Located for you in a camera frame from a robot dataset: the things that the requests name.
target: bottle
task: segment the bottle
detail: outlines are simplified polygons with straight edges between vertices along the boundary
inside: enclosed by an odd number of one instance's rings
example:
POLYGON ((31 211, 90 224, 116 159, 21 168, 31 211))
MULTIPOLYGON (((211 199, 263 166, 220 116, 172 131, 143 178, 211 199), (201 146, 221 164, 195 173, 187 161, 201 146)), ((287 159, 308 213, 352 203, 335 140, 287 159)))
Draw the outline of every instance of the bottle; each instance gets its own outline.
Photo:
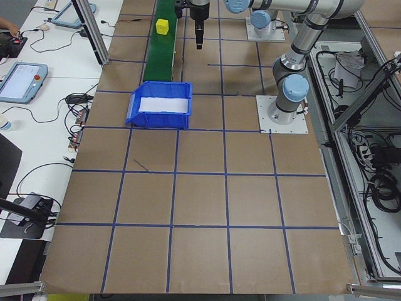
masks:
POLYGON ((7 118, 0 113, 0 130, 9 130, 11 128, 11 122, 7 120, 7 118))

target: blue plastic bin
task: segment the blue plastic bin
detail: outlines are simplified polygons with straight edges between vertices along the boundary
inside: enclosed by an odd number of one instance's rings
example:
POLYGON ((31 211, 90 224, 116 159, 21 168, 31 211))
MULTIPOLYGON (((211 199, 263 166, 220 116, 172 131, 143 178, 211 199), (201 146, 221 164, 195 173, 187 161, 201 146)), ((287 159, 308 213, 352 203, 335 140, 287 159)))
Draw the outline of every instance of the blue plastic bin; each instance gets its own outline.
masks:
POLYGON ((188 129, 192 112, 192 84, 181 82, 144 82, 131 94, 125 124, 137 127, 168 127, 188 129), (186 113, 139 112, 142 97, 185 98, 188 101, 186 113))

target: metal mounting plate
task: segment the metal mounting plate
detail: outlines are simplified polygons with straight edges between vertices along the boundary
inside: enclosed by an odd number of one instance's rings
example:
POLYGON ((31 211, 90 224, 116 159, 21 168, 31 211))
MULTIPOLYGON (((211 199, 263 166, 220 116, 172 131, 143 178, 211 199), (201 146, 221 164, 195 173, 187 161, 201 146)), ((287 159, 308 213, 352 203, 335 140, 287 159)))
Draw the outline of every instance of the metal mounting plate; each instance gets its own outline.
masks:
MULTIPOLYGON (((273 42, 273 43, 285 43, 286 37, 284 36, 284 31, 282 29, 275 29, 270 32, 265 32, 262 35, 258 35, 253 25, 251 24, 251 18, 245 18, 246 23, 246 33, 248 36, 248 41, 252 42, 273 42)), ((279 19, 276 20, 276 26, 281 26, 279 19)))
MULTIPOLYGON (((269 106, 276 100, 277 96, 258 95, 256 103, 258 105, 259 126, 261 133, 275 134, 308 134, 308 126, 306 125, 305 116, 299 114, 294 121, 289 125, 279 125, 273 122, 268 116, 269 106)), ((299 105, 298 111, 302 111, 302 106, 299 105)))

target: white desk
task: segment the white desk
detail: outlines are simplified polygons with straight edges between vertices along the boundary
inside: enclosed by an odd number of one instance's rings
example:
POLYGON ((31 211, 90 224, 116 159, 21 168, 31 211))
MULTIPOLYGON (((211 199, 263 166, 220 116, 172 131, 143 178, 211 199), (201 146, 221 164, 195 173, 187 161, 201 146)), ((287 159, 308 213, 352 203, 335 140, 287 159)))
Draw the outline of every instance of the white desk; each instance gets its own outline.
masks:
MULTIPOLYGON (((37 6, 43 6, 45 0, 38 0, 37 6)), ((100 20, 114 24, 120 13, 123 0, 91 0, 97 5, 95 13, 96 21, 103 34, 112 35, 114 28, 101 24, 100 20)), ((63 8, 68 0, 59 0, 57 9, 63 8)), ((28 16, 21 27, 21 31, 33 29, 43 23, 47 17, 52 17, 52 12, 44 12, 42 9, 35 9, 28 16)), ((68 44, 73 32, 77 29, 64 28, 49 24, 50 30, 45 32, 45 39, 35 45, 37 50, 57 48, 68 44)), ((87 38, 76 34, 73 44, 58 51, 36 53, 29 45, 42 37, 41 32, 29 32, 25 36, 28 42, 24 46, 18 58, 9 59, 5 64, 0 65, 0 76, 5 75, 15 61, 30 63, 44 63, 49 67, 49 73, 39 90, 36 98, 28 105, 17 105, 32 110, 38 120, 51 120, 57 115, 57 103, 60 99, 71 93, 85 93, 98 83, 102 68, 98 64, 95 54, 87 38)), ((110 46, 111 38, 104 37, 107 48, 110 46)), ((0 103, 0 112, 14 106, 12 103, 0 103)), ((17 145, 23 151, 23 157, 11 188, 11 193, 16 192, 16 185, 25 174, 42 164, 51 162, 68 163, 63 156, 75 157, 75 153, 68 151, 68 136, 64 125, 64 117, 68 111, 65 102, 60 105, 60 117, 51 123, 37 124, 28 111, 12 109, 5 116, 13 123, 13 129, 1 132, 7 139, 17 145)), ((75 118, 70 114, 67 123, 74 124, 75 118)), ((65 195, 66 187, 70 178, 71 169, 66 166, 46 166, 34 171, 32 175, 23 182, 20 191, 51 196, 61 204, 65 195)), ((53 205, 53 211, 58 211, 58 205, 53 205)), ((5 218, 7 212, 0 214, 5 218)), ((53 229, 46 230, 43 239, 50 241, 53 229)), ((5 284, 16 254, 22 240, 0 239, 0 285, 5 284)))

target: grid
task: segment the grid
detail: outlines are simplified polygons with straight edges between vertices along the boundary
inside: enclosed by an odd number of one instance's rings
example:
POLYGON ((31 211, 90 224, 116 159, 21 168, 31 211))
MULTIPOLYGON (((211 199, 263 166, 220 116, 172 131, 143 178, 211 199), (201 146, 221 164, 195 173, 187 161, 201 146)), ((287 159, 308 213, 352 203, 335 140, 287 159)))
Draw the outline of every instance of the grid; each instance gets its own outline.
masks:
MULTIPOLYGON (((126 0, 120 17, 154 11, 126 0)), ((150 23, 117 25, 41 276, 49 293, 345 292, 310 121, 309 135, 258 129, 254 96, 275 94, 271 65, 289 45, 245 42, 244 16, 213 1, 201 52, 180 20, 174 80, 194 83, 185 131, 123 124, 150 23)))

